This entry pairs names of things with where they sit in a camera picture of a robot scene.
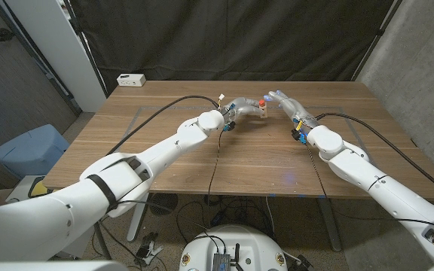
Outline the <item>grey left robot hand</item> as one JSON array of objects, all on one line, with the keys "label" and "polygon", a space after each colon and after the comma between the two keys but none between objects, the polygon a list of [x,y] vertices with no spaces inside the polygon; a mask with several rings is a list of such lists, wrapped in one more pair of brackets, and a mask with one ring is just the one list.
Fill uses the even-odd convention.
[{"label": "grey left robot hand", "polygon": [[239,116],[251,115],[262,117],[264,115],[264,111],[259,108],[258,100],[244,97],[236,98],[227,105],[224,105],[221,112],[225,125],[235,121]]}]

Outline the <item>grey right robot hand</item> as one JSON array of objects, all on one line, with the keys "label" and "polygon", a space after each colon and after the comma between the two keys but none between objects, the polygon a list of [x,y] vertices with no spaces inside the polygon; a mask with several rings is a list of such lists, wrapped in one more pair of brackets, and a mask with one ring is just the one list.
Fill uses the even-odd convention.
[{"label": "grey right robot hand", "polygon": [[286,115],[294,123],[296,130],[308,132],[316,126],[319,126],[318,120],[310,114],[304,106],[293,98],[289,98],[284,92],[270,91],[265,99],[269,102],[278,102]]}]

